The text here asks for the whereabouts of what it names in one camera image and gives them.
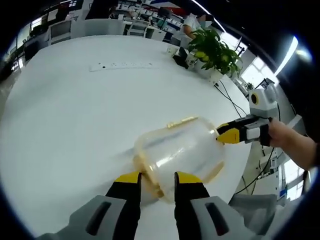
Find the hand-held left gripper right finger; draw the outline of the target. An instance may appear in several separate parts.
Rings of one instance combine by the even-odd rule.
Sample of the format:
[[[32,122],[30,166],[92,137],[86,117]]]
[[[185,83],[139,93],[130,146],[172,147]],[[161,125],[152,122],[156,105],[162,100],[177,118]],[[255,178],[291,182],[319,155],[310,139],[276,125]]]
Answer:
[[[180,240],[253,240],[244,218],[195,175],[174,173],[174,218]]]

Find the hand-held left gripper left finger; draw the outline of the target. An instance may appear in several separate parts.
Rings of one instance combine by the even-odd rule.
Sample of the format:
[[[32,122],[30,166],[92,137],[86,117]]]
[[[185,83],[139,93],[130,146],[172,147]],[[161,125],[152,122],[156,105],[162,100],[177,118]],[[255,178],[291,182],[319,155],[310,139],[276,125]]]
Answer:
[[[73,212],[68,225],[38,240],[133,240],[141,216],[142,173],[118,177],[105,195],[97,195]]]

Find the person's right hand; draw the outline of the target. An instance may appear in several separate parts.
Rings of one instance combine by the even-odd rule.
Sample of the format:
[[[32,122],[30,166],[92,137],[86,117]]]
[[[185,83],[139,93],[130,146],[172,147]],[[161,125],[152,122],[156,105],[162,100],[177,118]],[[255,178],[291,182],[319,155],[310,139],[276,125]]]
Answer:
[[[281,148],[295,163],[299,162],[300,141],[303,135],[288,127],[283,122],[273,118],[268,124],[270,145]]]

